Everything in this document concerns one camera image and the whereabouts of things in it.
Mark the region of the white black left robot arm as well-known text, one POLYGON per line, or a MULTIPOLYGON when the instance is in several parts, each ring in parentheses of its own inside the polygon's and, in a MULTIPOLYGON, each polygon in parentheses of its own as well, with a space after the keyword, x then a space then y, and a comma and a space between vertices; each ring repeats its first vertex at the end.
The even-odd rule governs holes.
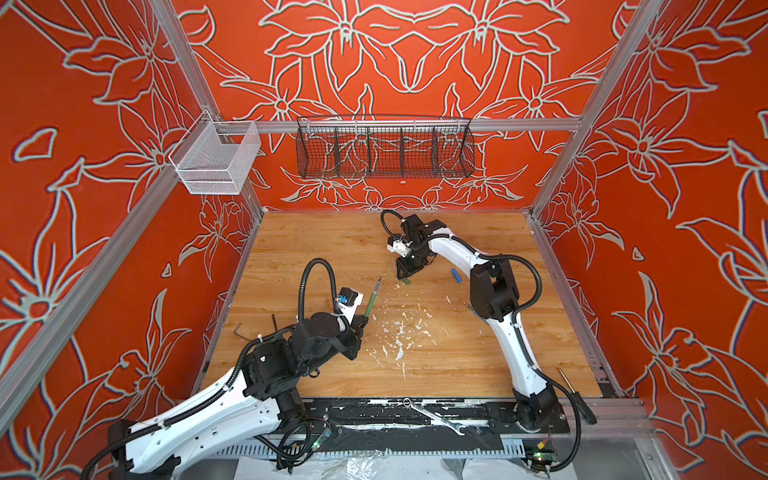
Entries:
POLYGON ((359 313, 362 293, 339 288, 331 278, 332 309, 305 314, 312 269, 333 270, 323 258, 309 261, 299 284, 296 323, 249 341, 235 365, 209 387, 144 421, 120 420, 108 429, 108 444, 83 467, 91 479, 112 458, 112 479, 176 479, 195 463, 249 437, 313 430, 297 385, 316 376, 336 355, 357 357, 368 316, 359 313))

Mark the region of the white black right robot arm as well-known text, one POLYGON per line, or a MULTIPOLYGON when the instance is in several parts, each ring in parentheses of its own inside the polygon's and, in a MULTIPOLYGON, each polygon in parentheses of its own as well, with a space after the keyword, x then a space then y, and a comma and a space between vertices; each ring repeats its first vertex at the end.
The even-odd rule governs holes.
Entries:
POLYGON ((470 304, 474 312, 491 328, 507 362, 516 400, 516 422, 528 432, 536 432, 560 415, 560 403, 555 392, 556 382, 539 368, 524 330, 522 312, 535 305, 541 297, 543 283, 533 264, 513 254, 488 254, 456 236, 439 220, 423 222, 417 215, 407 217, 386 209, 386 217, 399 220, 401 231, 390 229, 387 249, 398 255, 395 261, 397 278, 404 280, 422 271, 431 259, 442 257, 469 279, 470 304), (535 290, 527 301, 520 299, 512 264, 519 263, 531 272, 535 290))

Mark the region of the green pen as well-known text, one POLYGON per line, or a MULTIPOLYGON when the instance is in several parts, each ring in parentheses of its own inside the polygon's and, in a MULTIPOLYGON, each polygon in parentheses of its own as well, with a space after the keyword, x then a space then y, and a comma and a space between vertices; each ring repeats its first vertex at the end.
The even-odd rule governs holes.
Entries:
POLYGON ((367 307, 366 307, 366 310, 365 310, 365 314, 364 314, 366 317, 369 317, 369 318, 371 317, 371 314, 372 314, 372 311, 373 311, 373 308, 374 308, 374 305, 375 305, 375 301, 377 299, 377 296, 378 296, 380 287, 382 285, 382 282, 383 282, 383 275, 379 277, 379 279, 377 280, 377 283, 376 283, 376 285, 375 285, 375 287, 374 287, 374 289, 373 289, 373 291, 371 293, 371 296, 369 298, 369 301, 368 301, 368 304, 367 304, 367 307))

